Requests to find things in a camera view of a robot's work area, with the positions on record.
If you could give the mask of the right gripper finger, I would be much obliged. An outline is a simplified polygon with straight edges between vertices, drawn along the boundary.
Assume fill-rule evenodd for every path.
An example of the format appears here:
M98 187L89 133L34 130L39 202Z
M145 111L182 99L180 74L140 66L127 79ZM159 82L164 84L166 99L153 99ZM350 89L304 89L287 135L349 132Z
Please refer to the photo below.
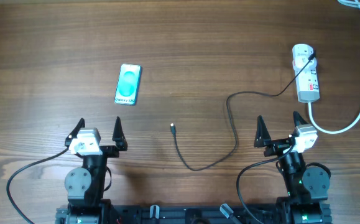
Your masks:
M295 127L300 126L300 125L305 125L308 124L300 115L300 113L298 111L294 111L293 112L293 122Z
M271 145L271 137L261 115L257 117L257 129L254 147L267 147Z

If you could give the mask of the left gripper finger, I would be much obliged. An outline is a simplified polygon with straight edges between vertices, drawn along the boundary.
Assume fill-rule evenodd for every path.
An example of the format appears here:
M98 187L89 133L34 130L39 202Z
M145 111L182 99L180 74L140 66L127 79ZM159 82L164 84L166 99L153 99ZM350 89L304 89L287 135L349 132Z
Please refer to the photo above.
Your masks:
M122 130L120 117L116 118L112 140L115 142L115 145L119 151L127 150L127 141L124 132Z
M65 143L64 146L65 147L69 147L70 144L72 143L72 141L74 139L77 138L77 134L80 131L81 128L85 127L85 120L83 118L81 118L79 120L79 122L77 123L77 125L75 126L75 128L71 131L71 133L66 137L65 139Z

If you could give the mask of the teal-screen Galaxy smartphone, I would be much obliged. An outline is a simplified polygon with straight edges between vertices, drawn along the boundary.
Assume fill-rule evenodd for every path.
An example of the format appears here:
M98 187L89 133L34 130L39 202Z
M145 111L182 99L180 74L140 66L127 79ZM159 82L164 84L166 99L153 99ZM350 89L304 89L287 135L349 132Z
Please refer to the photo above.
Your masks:
M121 105L135 105L142 67L124 63L121 65L114 102Z

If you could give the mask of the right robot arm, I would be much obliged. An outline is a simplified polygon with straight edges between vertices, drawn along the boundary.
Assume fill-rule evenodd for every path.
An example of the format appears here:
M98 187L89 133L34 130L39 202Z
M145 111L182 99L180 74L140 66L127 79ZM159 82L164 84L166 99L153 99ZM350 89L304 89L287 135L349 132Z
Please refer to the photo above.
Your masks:
M295 129L287 138L273 140L262 116L257 117L254 147L263 147L266 157L278 159L277 168L284 178L288 195L276 201L279 223L332 223L328 199L331 172L323 164L307 164L303 153L316 142L317 130L294 111Z

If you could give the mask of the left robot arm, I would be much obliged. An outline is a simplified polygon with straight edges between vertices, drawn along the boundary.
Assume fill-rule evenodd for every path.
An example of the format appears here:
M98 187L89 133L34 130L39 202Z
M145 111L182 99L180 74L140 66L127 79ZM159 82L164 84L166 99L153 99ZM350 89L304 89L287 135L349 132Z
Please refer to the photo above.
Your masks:
M116 118L112 136L113 145L101 146L101 136L96 128L86 128L82 118L65 139L70 153L83 159L80 168L71 170L65 177L67 208L57 210L55 222L69 223L119 223L120 216L103 194L111 184L105 184L109 158L118 158L127 150L127 141L121 119Z

